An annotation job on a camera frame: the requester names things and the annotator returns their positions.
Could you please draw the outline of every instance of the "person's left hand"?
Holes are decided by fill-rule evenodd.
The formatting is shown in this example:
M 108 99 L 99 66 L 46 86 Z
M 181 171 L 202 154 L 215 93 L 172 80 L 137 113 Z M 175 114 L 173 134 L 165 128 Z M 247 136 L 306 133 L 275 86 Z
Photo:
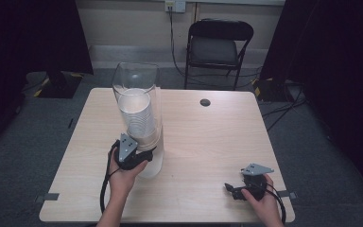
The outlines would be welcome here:
M 115 153 L 118 152 L 118 148 L 114 148 L 112 151 L 111 165 L 109 173 L 113 175 L 109 179 L 112 196 L 127 196 L 134 186 L 135 177 L 144 170 L 147 166 L 148 161 L 145 160 L 140 165 L 136 166 L 131 170 L 123 170 L 119 168 L 116 161 L 114 160 Z

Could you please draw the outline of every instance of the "forearm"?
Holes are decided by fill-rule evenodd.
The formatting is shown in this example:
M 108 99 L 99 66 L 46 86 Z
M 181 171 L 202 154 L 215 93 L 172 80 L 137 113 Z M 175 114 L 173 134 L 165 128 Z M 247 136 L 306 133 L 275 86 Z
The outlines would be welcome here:
M 119 226 L 127 196 L 111 196 L 101 219 L 96 226 Z

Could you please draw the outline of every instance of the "wooden table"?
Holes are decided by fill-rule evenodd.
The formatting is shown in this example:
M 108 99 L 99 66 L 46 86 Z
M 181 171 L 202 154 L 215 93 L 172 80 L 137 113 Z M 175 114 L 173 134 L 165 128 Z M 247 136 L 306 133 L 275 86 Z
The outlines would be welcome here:
M 242 186 L 240 168 L 271 167 L 278 190 L 285 183 L 255 97 L 248 92 L 162 90 L 164 162 L 150 180 L 137 178 L 122 222 L 245 223 L 259 221 L 247 201 L 234 201 L 224 184 Z M 207 98 L 211 105 L 199 102 Z M 107 153 L 125 125 L 112 89 L 91 91 L 64 153 L 40 219 L 97 222 Z M 283 198 L 286 221 L 295 215 Z

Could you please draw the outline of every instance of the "gray carpet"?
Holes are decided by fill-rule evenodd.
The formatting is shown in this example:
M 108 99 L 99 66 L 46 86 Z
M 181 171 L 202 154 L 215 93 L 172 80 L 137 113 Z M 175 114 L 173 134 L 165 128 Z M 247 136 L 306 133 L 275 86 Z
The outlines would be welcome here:
M 0 226 L 86 226 L 41 222 L 42 204 L 35 198 L 48 192 L 90 90 L 110 87 L 113 72 L 95 69 L 95 75 L 82 80 L 72 99 L 33 97 L 38 87 L 25 91 L 23 109 L 0 135 Z M 182 89 L 183 78 L 175 69 L 164 68 L 161 72 L 164 89 Z M 255 70 L 242 72 L 252 74 Z M 29 74 L 27 86 L 43 77 L 44 73 Z M 189 89 L 230 90 L 223 86 L 233 84 L 234 77 L 195 79 L 222 87 L 189 85 Z M 252 91 L 244 86 L 250 79 L 253 77 L 241 78 L 238 90 Z M 291 87 L 293 96 L 299 90 Z M 263 114 L 285 104 L 259 102 Z M 270 127 L 282 113 L 265 117 L 266 126 Z M 292 201 L 296 219 L 287 226 L 363 226 L 363 179 L 327 139 L 326 129 L 310 106 L 303 104 L 290 110 L 268 133 L 286 187 L 298 195 Z

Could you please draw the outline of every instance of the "wall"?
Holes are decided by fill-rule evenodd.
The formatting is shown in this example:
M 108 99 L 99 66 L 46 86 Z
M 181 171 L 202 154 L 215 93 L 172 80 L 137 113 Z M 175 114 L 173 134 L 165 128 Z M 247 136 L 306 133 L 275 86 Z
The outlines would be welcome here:
M 163 1 L 77 0 L 88 45 L 144 46 L 168 50 L 170 20 Z M 248 52 L 266 56 L 283 6 L 186 3 L 185 13 L 173 13 L 175 53 L 182 61 L 188 28 L 197 19 L 214 17 L 248 22 L 254 36 Z

